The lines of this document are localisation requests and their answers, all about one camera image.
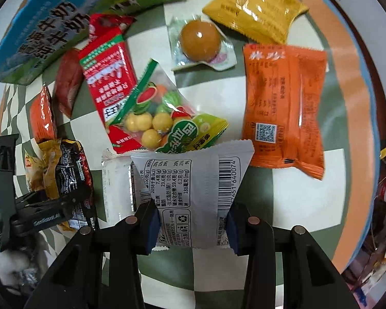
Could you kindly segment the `watermelon candy bag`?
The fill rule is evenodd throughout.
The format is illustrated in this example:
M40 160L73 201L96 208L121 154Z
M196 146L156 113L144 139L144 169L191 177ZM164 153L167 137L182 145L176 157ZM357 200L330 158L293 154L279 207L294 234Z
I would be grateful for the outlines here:
M110 125L160 153L208 148L229 126L226 119L196 111L153 59Z

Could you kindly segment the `yellow biscuit snack bag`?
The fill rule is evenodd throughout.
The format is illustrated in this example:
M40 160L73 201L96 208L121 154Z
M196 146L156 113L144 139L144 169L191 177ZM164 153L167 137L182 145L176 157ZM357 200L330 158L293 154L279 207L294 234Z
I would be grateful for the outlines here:
M45 189L44 170L45 162L27 151L24 153L25 181L29 192L41 191Z

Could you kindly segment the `yellow black noodle packet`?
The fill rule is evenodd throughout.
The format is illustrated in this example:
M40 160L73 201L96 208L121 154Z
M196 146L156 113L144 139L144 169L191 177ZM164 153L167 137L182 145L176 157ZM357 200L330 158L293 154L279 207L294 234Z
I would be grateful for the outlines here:
M72 217L61 222L63 231L74 231L88 225L99 227L93 200L93 180L80 142L68 139L48 140L39 144L44 164L43 182L51 200L74 195Z

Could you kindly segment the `dark red snack packet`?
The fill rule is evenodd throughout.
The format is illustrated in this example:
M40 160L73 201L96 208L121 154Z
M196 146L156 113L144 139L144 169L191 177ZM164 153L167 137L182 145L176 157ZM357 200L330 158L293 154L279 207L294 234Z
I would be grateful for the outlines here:
M55 80L55 106L69 119L72 117L74 102L84 79L78 54L79 50L76 48L63 54Z

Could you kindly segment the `silver snack packet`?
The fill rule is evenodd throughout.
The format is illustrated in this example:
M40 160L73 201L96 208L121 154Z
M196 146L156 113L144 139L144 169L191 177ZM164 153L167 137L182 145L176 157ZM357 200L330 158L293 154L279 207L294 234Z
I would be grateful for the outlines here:
M153 200L161 229L158 246L226 247L224 220L255 149L249 140L234 140L180 154L137 152L136 198Z

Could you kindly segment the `red long snack packet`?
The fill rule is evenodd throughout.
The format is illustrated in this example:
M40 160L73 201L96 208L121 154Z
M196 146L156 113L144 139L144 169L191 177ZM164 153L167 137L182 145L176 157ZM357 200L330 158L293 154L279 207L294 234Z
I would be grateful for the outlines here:
M134 17L126 15L91 15L89 41L78 54L90 95L116 153L141 147L129 134L110 125L136 85L136 75L123 38L134 22Z

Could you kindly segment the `white wafer packet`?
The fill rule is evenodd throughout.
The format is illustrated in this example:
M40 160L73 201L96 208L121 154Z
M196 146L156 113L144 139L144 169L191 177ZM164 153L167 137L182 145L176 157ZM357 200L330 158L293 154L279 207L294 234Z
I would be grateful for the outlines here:
M102 183L108 226L134 215L140 204L151 199L129 153L103 152Z

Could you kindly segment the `packaged braised egg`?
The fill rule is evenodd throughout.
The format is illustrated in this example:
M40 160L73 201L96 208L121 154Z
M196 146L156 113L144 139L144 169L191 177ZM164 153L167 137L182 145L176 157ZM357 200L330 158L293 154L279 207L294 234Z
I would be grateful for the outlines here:
M205 65L221 72L237 64L232 42L215 23L203 16L173 17L166 28L173 71Z

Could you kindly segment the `cardboard milk box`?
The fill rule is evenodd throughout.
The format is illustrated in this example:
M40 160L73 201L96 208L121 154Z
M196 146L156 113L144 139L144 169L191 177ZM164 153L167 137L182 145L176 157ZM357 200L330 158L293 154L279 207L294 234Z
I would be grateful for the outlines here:
M25 0L0 42L0 82L28 85L88 35L95 13L129 15L179 0Z

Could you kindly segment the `yellow snack packet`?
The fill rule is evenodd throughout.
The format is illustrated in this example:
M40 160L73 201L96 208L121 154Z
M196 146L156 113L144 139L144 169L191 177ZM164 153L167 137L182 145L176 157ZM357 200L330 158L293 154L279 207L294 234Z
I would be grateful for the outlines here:
M202 12L254 42L285 44L293 21L308 10L300 0L212 0Z

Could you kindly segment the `orange snack packet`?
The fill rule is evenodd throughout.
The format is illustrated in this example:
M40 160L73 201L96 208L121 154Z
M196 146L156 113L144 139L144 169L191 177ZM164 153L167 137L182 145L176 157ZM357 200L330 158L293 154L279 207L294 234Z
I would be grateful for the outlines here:
M57 137L56 122L51 102L51 94L46 84L34 98L29 111L34 140L40 144Z

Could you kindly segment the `orange rice cracker packet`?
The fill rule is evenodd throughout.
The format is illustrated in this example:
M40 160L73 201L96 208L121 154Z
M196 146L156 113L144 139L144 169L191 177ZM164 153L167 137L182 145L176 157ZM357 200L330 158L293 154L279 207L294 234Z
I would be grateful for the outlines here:
M243 57L246 105L242 136L255 148L251 166L295 167L323 179L318 112L326 52L292 45L247 44Z

